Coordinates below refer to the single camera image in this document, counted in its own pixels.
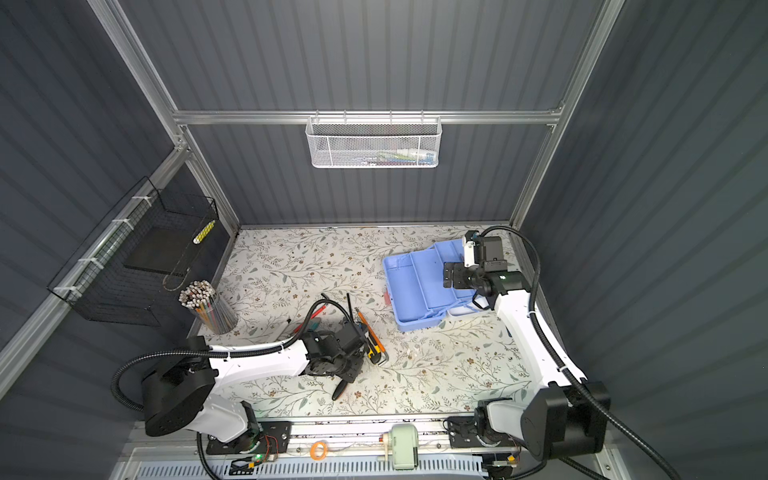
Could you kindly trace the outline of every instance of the floral tablecloth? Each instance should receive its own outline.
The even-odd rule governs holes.
[[[451,318],[430,329],[401,333],[385,300],[382,259],[460,238],[482,226],[243,230],[220,291],[240,321],[225,335],[203,328],[208,343],[249,345],[288,337],[321,293],[353,307],[379,336],[389,361],[365,361],[360,376],[335,402],[337,378],[276,376],[243,382],[224,395],[253,403],[260,417],[463,412],[478,400],[515,397],[528,384],[515,341],[494,313]],[[516,270],[506,238],[505,255]],[[327,308],[316,319],[340,328]]]

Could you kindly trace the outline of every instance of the gray wall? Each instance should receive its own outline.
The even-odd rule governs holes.
[[[301,126],[193,126],[243,224],[503,220],[544,125],[446,125],[436,168],[322,169]]]
[[[0,2],[0,71],[4,346],[60,265],[172,145],[85,2]],[[200,193],[186,168],[169,188]],[[196,274],[213,275],[228,239],[218,230]],[[0,399],[0,476],[106,478],[135,419],[111,398],[112,374],[187,328],[70,313]],[[136,395],[137,374],[127,380]]]
[[[765,471],[767,18],[629,2],[524,224],[569,353],[684,478]]]
[[[123,7],[182,110],[419,111],[556,108],[600,4]],[[192,127],[243,224],[503,220],[546,129],[446,126],[440,165],[414,171],[313,168],[303,127]]]
[[[172,144],[81,2],[0,2],[0,71],[2,346]]]

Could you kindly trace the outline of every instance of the white mesh basket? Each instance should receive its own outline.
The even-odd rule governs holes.
[[[318,168],[437,167],[440,119],[414,123],[306,122],[312,165]]]

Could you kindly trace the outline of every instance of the mesh pencil holder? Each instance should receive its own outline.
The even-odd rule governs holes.
[[[440,118],[399,123],[306,122],[312,165],[318,168],[434,168],[440,151]]]
[[[216,335],[229,333],[237,325],[237,314],[227,299],[215,294],[210,302],[194,310],[195,316]]]

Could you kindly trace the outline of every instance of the yellow marker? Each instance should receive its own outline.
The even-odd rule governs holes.
[[[214,228],[214,225],[216,224],[215,220],[211,220],[208,225],[206,225],[198,234],[197,237],[192,240],[192,243],[198,244],[203,241],[203,238],[205,238],[206,235]]]

